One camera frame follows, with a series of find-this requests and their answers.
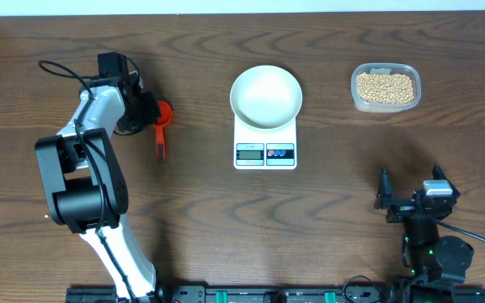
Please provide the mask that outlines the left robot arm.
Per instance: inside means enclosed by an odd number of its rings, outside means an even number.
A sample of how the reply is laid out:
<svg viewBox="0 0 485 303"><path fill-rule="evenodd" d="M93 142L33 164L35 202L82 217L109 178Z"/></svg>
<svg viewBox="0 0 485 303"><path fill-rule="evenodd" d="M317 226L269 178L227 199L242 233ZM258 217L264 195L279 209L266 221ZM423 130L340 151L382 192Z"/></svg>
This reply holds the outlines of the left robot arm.
<svg viewBox="0 0 485 303"><path fill-rule="evenodd" d="M131 230L128 188L111 145L115 130L135 132L159 116L142 89L137 71L101 71L83 84L68 124L36 142L35 155L50 217L97 253L115 282L116 301L169 302Z"/></svg>

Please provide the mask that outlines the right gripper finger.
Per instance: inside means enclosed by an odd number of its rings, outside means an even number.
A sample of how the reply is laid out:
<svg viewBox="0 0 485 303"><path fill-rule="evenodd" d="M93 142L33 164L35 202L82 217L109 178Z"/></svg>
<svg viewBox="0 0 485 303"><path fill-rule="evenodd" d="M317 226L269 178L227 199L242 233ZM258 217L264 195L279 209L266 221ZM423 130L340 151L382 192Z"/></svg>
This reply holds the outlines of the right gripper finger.
<svg viewBox="0 0 485 303"><path fill-rule="evenodd" d="M449 179L445 176L444 171L440 167L439 164L435 164L432 168L432 176L433 180L445 180L449 181Z"/></svg>
<svg viewBox="0 0 485 303"><path fill-rule="evenodd" d="M374 208L377 210L384 210L390 208L392 205L392 201L394 200L393 191L390 175L384 167L381 169L379 177L379 189L376 194Z"/></svg>

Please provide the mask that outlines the red measuring scoop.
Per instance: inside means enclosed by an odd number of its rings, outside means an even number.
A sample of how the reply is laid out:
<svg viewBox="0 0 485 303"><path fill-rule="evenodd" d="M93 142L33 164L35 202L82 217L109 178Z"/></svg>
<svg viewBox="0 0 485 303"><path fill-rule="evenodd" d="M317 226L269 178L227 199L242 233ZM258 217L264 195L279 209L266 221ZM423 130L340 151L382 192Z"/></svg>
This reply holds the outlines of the red measuring scoop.
<svg viewBox="0 0 485 303"><path fill-rule="evenodd" d="M173 110L171 106L164 101L159 101L158 106L160 109L160 116L157 118L157 122L153 126L155 129L157 161L164 162L167 156L164 128L171 122L173 118Z"/></svg>

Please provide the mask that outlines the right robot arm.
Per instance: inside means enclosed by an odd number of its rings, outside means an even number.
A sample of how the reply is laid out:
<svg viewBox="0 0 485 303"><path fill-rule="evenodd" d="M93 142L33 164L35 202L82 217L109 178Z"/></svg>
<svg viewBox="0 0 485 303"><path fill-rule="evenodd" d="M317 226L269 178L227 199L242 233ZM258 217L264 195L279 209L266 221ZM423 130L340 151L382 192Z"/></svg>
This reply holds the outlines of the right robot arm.
<svg viewBox="0 0 485 303"><path fill-rule="evenodd" d="M410 277L392 282L385 302L485 302L485 289L465 286L474 248L455 236L441 236L438 224L453 211L461 196L440 166L409 199L394 197L391 177L380 171L374 207L386 211L388 223L404 227L402 261Z"/></svg>

